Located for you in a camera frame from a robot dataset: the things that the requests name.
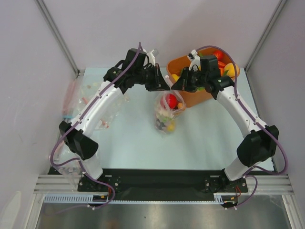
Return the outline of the aluminium frame post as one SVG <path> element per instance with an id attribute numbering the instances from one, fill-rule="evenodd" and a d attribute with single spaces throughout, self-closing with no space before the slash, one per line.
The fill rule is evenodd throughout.
<path id="1" fill-rule="evenodd" d="M 278 21 L 278 18 L 280 17 L 281 13 L 283 12 L 284 8 L 286 7 L 288 3 L 288 0 L 280 0 L 274 10 L 274 12 L 271 15 L 271 18 L 269 19 L 262 35 L 260 36 L 260 39 L 258 40 L 258 43 L 256 44 L 254 50 L 252 51 L 246 65 L 244 68 L 245 73 L 247 73 L 253 62 L 255 61 L 258 53 L 260 52 L 261 48 L 263 47 L 265 41 L 267 40 L 270 32 L 272 31 L 273 27 L 275 26 L 275 24 Z"/>
<path id="2" fill-rule="evenodd" d="M 79 76 L 80 70 L 77 67 L 77 64 L 68 48 L 67 43 L 65 42 L 53 16 L 51 15 L 45 1 L 43 0 L 34 0 L 34 2 L 36 3 L 39 11 L 41 12 L 41 15 L 43 16 L 46 24 L 48 25 L 51 33 L 54 36 L 54 39 L 56 40 L 59 48 L 61 49 L 64 57 L 66 58 L 66 60 L 68 61 L 69 66 L 71 67 L 74 75 L 76 77 Z"/>

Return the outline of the left aluminium frame post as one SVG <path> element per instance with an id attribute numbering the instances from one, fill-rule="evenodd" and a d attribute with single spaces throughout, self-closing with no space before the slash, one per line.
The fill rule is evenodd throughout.
<path id="1" fill-rule="evenodd" d="M 39 11 L 41 12 L 41 15 L 43 16 L 46 24 L 48 25 L 51 33 L 54 36 L 54 39 L 56 40 L 59 48 L 61 49 L 64 57 L 66 58 L 66 60 L 68 61 L 69 66 L 71 67 L 74 75 L 76 77 L 79 76 L 80 70 L 77 67 L 77 64 L 68 48 L 67 43 L 65 42 L 53 16 L 51 15 L 45 1 L 43 0 L 34 0 L 34 2 L 36 3 Z"/>

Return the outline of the right aluminium frame post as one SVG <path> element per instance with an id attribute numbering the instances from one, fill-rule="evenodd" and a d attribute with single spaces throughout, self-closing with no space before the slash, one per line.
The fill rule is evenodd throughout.
<path id="1" fill-rule="evenodd" d="M 280 0 L 274 10 L 274 12 L 271 15 L 271 18 L 269 19 L 262 35 L 260 36 L 260 39 L 258 40 L 258 43 L 256 44 L 254 50 L 252 51 L 246 65 L 244 68 L 245 73 L 247 73 L 253 62 L 255 61 L 258 53 L 260 52 L 261 48 L 263 47 L 265 41 L 267 40 L 270 32 L 272 31 L 273 27 L 275 26 L 275 24 L 278 21 L 278 18 L 280 17 L 281 13 L 283 12 L 284 8 L 286 7 L 288 3 L 288 0 Z"/>

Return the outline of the orange plastic food bin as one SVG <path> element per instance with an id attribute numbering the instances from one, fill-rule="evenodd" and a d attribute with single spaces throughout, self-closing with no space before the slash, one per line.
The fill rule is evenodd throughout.
<path id="1" fill-rule="evenodd" d="M 229 55 L 229 53 L 217 46 L 207 45 L 207 46 L 200 47 L 195 51 L 200 56 L 200 55 L 213 54 L 213 52 L 216 50 L 221 50 L 224 53 L 224 57 L 221 60 L 223 63 L 225 63 L 227 65 L 228 63 L 233 62 L 233 59 Z M 189 54 L 169 61 L 166 66 L 166 71 L 167 71 L 167 75 L 169 76 L 169 81 L 171 83 L 174 83 L 172 74 L 180 75 L 182 69 L 184 67 L 189 67 L 191 65 L 191 62 L 192 62 L 192 59 L 189 57 Z M 199 89 L 194 93 L 189 93 L 189 92 L 184 92 L 184 91 L 179 91 L 179 93 L 181 94 L 182 98 L 184 99 L 184 102 L 186 103 L 187 108 L 193 107 L 195 105 L 198 105 L 202 102 L 205 102 L 205 101 L 213 98 L 204 89 Z"/>

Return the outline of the pile of spare zip bags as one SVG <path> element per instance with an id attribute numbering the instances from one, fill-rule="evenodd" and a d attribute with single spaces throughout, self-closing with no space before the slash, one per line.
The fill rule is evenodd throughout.
<path id="1" fill-rule="evenodd" d="M 70 121 L 70 124 L 86 135 L 90 135 L 95 130 L 106 129 L 126 101 L 127 98 L 120 88 L 116 88 L 108 81 L 102 82 L 96 94 Z"/>

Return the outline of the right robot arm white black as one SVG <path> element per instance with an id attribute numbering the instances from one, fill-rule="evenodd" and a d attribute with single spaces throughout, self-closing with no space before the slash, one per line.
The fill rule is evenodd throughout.
<path id="1" fill-rule="evenodd" d="M 276 150 L 279 131 L 276 126 L 268 126 L 243 104 L 237 90 L 237 80 L 221 74 L 218 60 L 214 55 L 195 56 L 188 67 L 182 69 L 179 79 L 171 89 L 195 93 L 203 88 L 230 114 L 239 127 L 243 141 L 238 146 L 236 159 L 223 170 L 220 187 L 232 191 L 237 180 L 250 169 L 272 157 Z"/>

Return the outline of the orange tangerine toy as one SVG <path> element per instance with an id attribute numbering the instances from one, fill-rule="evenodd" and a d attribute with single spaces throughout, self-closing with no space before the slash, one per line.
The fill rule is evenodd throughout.
<path id="1" fill-rule="evenodd" d="M 221 71 L 221 74 L 224 73 L 224 67 L 225 67 L 225 66 L 226 66 L 225 63 L 223 63 L 222 61 L 218 61 L 218 67 L 219 67 L 219 69 L 220 69 L 220 71 Z"/>

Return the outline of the yellow lemon toy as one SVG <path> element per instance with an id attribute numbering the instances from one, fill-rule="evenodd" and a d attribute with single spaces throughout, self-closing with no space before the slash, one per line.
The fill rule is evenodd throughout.
<path id="1" fill-rule="evenodd" d="M 169 125 L 167 126 L 167 131 L 172 132 L 175 130 L 175 125 Z"/>

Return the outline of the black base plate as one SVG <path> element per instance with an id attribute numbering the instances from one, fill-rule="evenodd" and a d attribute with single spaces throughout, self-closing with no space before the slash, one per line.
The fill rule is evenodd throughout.
<path id="1" fill-rule="evenodd" d="M 81 176 L 79 192 L 106 192 L 109 184 L 111 194 L 120 197 L 179 196 L 201 197 L 207 194 L 227 193 L 240 195 L 248 192 L 244 178 L 229 181 L 222 170 L 160 170 L 160 169 L 105 169 L 97 182 Z"/>

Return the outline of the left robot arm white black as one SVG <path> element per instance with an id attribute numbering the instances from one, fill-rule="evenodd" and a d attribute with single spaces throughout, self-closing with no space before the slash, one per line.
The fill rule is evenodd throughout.
<path id="1" fill-rule="evenodd" d="M 149 92 L 169 91 L 155 57 L 156 49 L 149 52 L 142 48 L 129 49 L 124 60 L 110 68 L 103 77 L 99 89 L 83 110 L 68 123 L 59 125 L 65 145 L 76 155 L 83 172 L 89 176 L 88 185 L 95 191 L 104 188 L 103 169 L 98 158 L 99 145 L 91 136 L 126 91 L 134 85 L 144 85 Z"/>

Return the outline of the clear zip top bag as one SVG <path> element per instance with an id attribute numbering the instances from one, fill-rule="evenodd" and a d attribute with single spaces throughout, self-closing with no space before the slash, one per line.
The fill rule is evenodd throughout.
<path id="1" fill-rule="evenodd" d="M 181 94 L 177 91 L 177 90 L 171 90 L 171 91 L 161 91 L 157 97 L 155 98 L 155 101 L 154 101 L 154 111 L 157 109 L 157 107 L 160 107 L 160 104 L 159 104 L 159 101 L 160 101 L 160 98 L 162 95 L 166 96 L 167 94 L 173 94 L 175 95 L 175 97 L 177 98 L 177 101 L 178 101 L 178 104 L 177 106 L 174 108 L 174 109 L 171 109 L 168 104 L 166 103 L 165 106 L 166 106 L 166 110 L 167 111 L 170 111 L 172 114 L 173 114 L 173 119 L 168 121 L 168 122 L 162 122 L 162 128 L 160 129 L 156 129 L 161 132 L 161 133 L 164 133 L 164 134 L 170 134 L 172 132 L 169 132 L 167 131 L 167 126 L 169 125 L 175 125 L 176 126 L 176 121 L 175 119 L 181 114 L 184 112 L 184 110 L 186 109 L 186 103 L 184 102 L 184 99 L 182 98 Z"/>

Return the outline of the cauliflower toy white green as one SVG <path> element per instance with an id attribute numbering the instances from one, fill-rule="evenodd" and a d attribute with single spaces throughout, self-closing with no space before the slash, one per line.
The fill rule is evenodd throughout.
<path id="1" fill-rule="evenodd" d="M 164 123 L 173 119 L 173 114 L 170 111 L 163 109 L 162 107 L 157 107 L 155 110 L 155 116 L 157 119 Z"/>

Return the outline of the red apple toy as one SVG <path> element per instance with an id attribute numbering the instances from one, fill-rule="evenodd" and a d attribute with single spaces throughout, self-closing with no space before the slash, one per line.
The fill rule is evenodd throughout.
<path id="1" fill-rule="evenodd" d="M 173 94 L 167 94 L 165 101 L 171 109 L 174 109 L 178 104 L 177 98 Z"/>

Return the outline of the pink peach toy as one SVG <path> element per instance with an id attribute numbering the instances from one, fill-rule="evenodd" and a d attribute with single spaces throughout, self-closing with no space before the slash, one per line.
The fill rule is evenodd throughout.
<path id="1" fill-rule="evenodd" d="M 165 98 L 164 95 L 161 96 L 160 101 L 159 101 L 159 104 L 160 104 L 160 107 L 161 107 L 162 109 L 165 109 L 165 108 L 166 108 L 166 106 L 165 106 L 165 104 L 166 104 L 166 98 Z"/>

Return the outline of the aluminium front rail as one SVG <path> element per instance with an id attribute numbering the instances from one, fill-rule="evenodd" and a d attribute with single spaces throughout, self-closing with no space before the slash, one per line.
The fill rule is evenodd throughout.
<path id="1" fill-rule="evenodd" d="M 257 189 L 256 195 L 293 195 L 294 191 L 287 175 L 267 176 L 256 175 Z M 69 182 L 63 175 L 40 175 L 36 182 L 34 192 L 37 193 L 56 193 L 56 194 L 75 194 L 77 193 L 76 184 L 80 176 Z"/>

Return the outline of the yellow peach toy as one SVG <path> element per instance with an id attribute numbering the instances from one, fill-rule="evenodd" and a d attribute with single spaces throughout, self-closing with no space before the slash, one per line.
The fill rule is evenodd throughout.
<path id="1" fill-rule="evenodd" d="M 237 70 L 237 76 L 240 73 L 240 68 L 239 66 L 235 63 L 236 66 L 236 70 Z M 227 76 L 234 78 L 235 77 L 235 69 L 234 69 L 234 65 L 233 63 L 228 63 L 225 67 L 224 67 L 224 72 L 226 73 Z"/>

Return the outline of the red strawberry toy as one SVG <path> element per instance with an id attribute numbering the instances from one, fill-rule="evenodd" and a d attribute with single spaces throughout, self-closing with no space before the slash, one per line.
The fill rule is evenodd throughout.
<path id="1" fill-rule="evenodd" d="M 217 60 L 221 61 L 224 57 L 224 53 L 221 50 L 216 50 L 213 52 L 213 55 L 217 58 Z"/>

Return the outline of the dark chestnut toy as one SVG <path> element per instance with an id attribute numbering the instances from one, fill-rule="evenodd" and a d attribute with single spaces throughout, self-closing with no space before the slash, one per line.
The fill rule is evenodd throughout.
<path id="1" fill-rule="evenodd" d="M 161 122 L 159 119 L 156 119 L 156 120 L 155 120 L 155 127 L 156 127 L 157 129 L 162 128 L 162 122 Z"/>

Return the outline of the papaya toy yellow green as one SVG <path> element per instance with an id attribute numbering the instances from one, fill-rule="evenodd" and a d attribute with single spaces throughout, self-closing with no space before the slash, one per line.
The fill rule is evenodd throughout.
<path id="1" fill-rule="evenodd" d="M 176 74 L 172 74 L 172 78 L 174 80 L 174 82 L 177 82 L 180 78 L 180 76 L 176 75 Z"/>

